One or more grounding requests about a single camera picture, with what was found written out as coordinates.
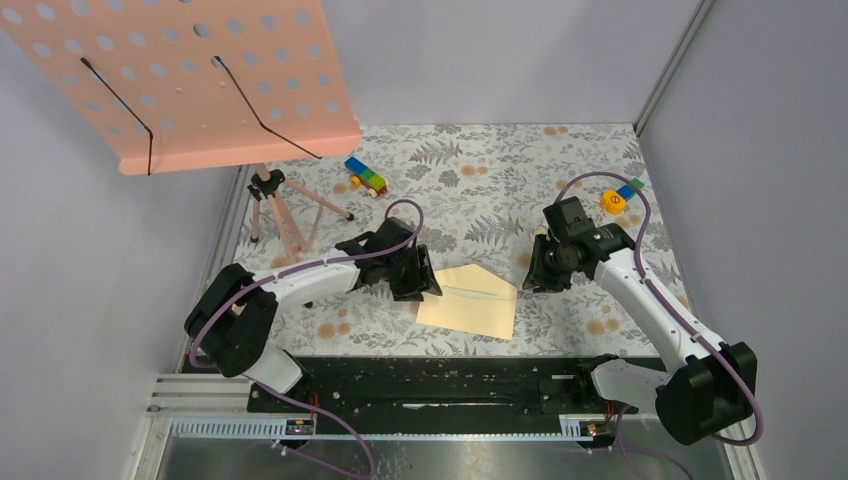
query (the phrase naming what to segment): blue block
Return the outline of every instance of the blue block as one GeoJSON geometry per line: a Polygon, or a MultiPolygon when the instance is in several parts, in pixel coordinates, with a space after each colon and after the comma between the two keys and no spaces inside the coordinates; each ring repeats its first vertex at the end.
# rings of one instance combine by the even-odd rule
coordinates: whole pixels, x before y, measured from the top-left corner
{"type": "MultiPolygon", "coordinates": [[[[642,181],[639,180],[638,178],[634,178],[633,180],[630,180],[630,181],[633,182],[633,184],[636,185],[639,188],[642,188],[642,187],[645,186],[645,184],[642,183],[642,181]]],[[[623,198],[625,200],[630,200],[631,198],[633,198],[633,195],[636,195],[636,191],[633,190],[633,187],[631,187],[630,185],[624,185],[623,187],[616,190],[615,193],[619,194],[621,196],[621,198],[623,198]]]]}
{"type": "Polygon", "coordinates": [[[354,175],[359,175],[365,170],[368,170],[368,167],[366,167],[362,162],[357,160],[356,157],[350,157],[345,160],[345,167],[347,167],[348,170],[353,172],[354,175]]]}
{"type": "Polygon", "coordinates": [[[618,190],[615,191],[617,194],[621,195],[621,198],[625,200],[630,200],[633,198],[633,195],[636,195],[636,192],[633,190],[630,185],[625,185],[618,190]]]}

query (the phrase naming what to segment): metal floor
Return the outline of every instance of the metal floor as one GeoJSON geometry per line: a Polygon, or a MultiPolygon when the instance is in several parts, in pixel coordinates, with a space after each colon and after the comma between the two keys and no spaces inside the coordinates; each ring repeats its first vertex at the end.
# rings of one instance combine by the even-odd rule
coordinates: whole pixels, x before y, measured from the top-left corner
{"type": "MultiPolygon", "coordinates": [[[[696,479],[733,478],[724,447],[703,440],[684,447],[672,440],[657,421],[643,426],[625,421],[627,446],[658,449],[686,465],[696,479]]],[[[574,443],[385,441],[372,444],[379,480],[602,480],[635,479],[621,453],[588,455],[574,443]]],[[[269,442],[172,438],[160,480],[342,480],[345,477],[270,450],[269,442]]],[[[367,470],[362,449],[353,441],[314,441],[303,451],[336,465],[367,470]]],[[[632,457],[653,480],[686,476],[673,464],[639,453],[632,457]]]]}

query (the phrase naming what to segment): small toy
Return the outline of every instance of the small toy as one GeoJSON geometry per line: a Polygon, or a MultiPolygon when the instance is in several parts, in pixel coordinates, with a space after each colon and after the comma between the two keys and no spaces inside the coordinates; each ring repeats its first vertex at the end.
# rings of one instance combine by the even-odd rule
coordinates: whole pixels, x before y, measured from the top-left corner
{"type": "Polygon", "coordinates": [[[353,173],[350,181],[354,185],[365,185],[368,187],[368,195],[377,198],[377,195],[384,195],[388,190],[388,182],[381,176],[377,175],[374,170],[366,167],[356,157],[350,157],[345,161],[345,167],[353,173]]]}
{"type": "MultiPolygon", "coordinates": [[[[633,180],[630,181],[636,185],[637,188],[641,189],[645,186],[645,184],[638,178],[633,178],[633,180]]],[[[624,207],[627,206],[627,201],[633,198],[633,195],[636,195],[636,191],[633,190],[633,187],[630,185],[624,185],[617,191],[607,190],[603,195],[601,195],[601,206],[612,215],[618,215],[624,211],[624,207]]]]}

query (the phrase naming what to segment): pink pegboard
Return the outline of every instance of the pink pegboard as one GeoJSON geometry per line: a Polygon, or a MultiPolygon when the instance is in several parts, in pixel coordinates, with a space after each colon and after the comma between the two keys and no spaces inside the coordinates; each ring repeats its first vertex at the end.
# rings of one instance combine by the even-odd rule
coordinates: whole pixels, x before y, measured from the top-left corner
{"type": "Polygon", "coordinates": [[[103,135],[127,175],[148,135],[80,62],[87,58],[153,130],[153,173],[353,150],[353,115],[320,0],[0,0],[0,26],[103,135]]]}

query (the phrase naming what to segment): tripod stand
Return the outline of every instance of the tripod stand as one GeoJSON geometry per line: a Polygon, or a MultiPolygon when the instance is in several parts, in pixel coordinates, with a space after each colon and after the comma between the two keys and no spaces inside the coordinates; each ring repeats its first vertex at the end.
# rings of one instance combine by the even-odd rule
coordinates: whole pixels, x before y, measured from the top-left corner
{"type": "Polygon", "coordinates": [[[297,261],[295,258],[295,254],[297,252],[309,251],[310,243],[315,236],[315,231],[318,228],[318,221],[321,219],[321,213],[324,207],[327,207],[345,217],[345,220],[349,222],[353,221],[352,213],[342,209],[321,195],[307,189],[303,185],[286,178],[281,170],[275,169],[268,171],[268,167],[266,167],[264,163],[254,164],[253,167],[256,169],[256,173],[250,177],[251,185],[247,186],[247,190],[253,196],[253,218],[251,221],[250,231],[251,242],[256,243],[259,241],[260,202],[262,202],[263,199],[267,200],[268,206],[271,207],[271,212],[274,214],[274,222],[277,224],[277,229],[280,231],[280,240],[283,242],[283,246],[286,249],[286,257],[291,263],[297,261]],[[318,214],[315,216],[315,223],[312,225],[312,233],[309,235],[309,240],[303,237],[303,234],[297,227],[297,223],[294,221],[294,217],[292,216],[286,201],[283,200],[282,194],[278,191],[280,185],[283,184],[290,187],[295,192],[318,202],[320,205],[318,214]],[[292,242],[292,236],[294,236],[294,242],[296,242],[297,245],[292,242]]]}

